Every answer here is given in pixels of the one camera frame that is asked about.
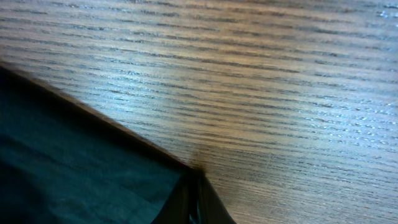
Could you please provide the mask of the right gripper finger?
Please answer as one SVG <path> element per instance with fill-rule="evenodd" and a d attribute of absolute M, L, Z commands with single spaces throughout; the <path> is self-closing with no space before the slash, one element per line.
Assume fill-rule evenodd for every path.
<path fill-rule="evenodd" d="M 182 175 L 152 224 L 235 224 L 204 173 Z"/>

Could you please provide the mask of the black shorts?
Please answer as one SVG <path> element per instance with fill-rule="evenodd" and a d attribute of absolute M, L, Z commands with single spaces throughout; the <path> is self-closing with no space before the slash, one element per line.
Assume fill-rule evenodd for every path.
<path fill-rule="evenodd" d="M 152 223 L 191 170 L 1 70 L 2 223 Z"/>

